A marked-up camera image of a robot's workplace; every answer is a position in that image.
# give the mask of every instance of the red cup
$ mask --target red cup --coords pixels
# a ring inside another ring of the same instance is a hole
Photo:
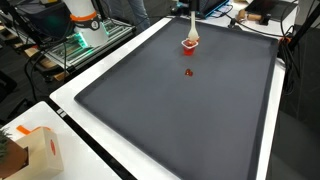
[[[193,55],[195,47],[198,46],[198,42],[197,41],[192,42],[189,39],[186,39],[186,40],[182,41],[181,44],[183,46],[183,53],[186,56]]]

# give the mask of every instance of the black mat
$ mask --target black mat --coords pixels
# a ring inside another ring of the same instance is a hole
[[[172,20],[75,100],[182,179],[255,179],[277,40],[200,23],[186,57],[189,26]]]

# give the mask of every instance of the red object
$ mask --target red object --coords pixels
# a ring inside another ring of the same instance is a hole
[[[183,42],[183,44],[188,47],[192,47],[195,45],[195,42],[186,40],[185,42]],[[183,53],[186,56],[191,56],[194,53],[195,47],[193,47],[193,48],[188,48],[188,47],[183,46]]]
[[[186,72],[184,73],[184,75],[186,76],[193,76],[193,72],[191,71],[191,69],[187,69]]]
[[[50,140],[50,145],[51,145],[51,151],[52,151],[53,155],[56,155],[56,147],[55,147],[52,139]]]

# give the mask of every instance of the cardboard box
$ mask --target cardboard box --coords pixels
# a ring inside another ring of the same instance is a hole
[[[57,135],[39,128],[16,141],[28,148],[29,164],[5,180],[49,180],[63,171]]]

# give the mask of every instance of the table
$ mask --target table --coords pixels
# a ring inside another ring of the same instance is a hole
[[[57,134],[64,171],[52,180],[121,179],[45,102],[36,104],[3,128],[8,128],[11,138],[17,140],[24,136],[15,129],[19,125],[29,130],[47,126]]]
[[[289,17],[286,18],[286,23],[294,24],[294,19],[295,13],[291,13]],[[142,42],[152,36],[156,31],[161,29],[161,27],[166,25],[169,21],[170,19],[168,18],[160,20],[155,25],[153,25],[107,57],[100,60],[97,64],[95,64],[50,95],[50,98],[58,106],[60,106],[71,118],[73,118],[76,123],[82,126],[87,133],[89,133],[106,151],[108,151],[115,159],[117,159],[117,161],[119,161],[130,173],[132,173],[137,179],[141,180],[165,180],[179,178],[156,163],[149,156],[145,155],[142,151],[133,146],[130,142],[116,133],[113,129],[102,123],[95,116],[91,115],[88,111],[86,111],[74,101],[74,97],[91,82],[93,82],[109,68],[115,65],[118,61],[120,61],[124,56],[133,51]],[[222,18],[219,18],[208,20],[206,23],[226,27],[229,22],[230,20],[223,20]],[[275,26],[273,26],[273,28],[270,28],[269,33],[276,33],[270,32],[274,28]],[[272,78],[270,99],[268,102],[265,129],[263,132],[259,167],[256,178],[258,180],[265,179],[267,173],[275,123],[282,91],[282,84],[284,80],[284,73],[285,68],[283,66],[283,62],[282,60],[278,59]]]

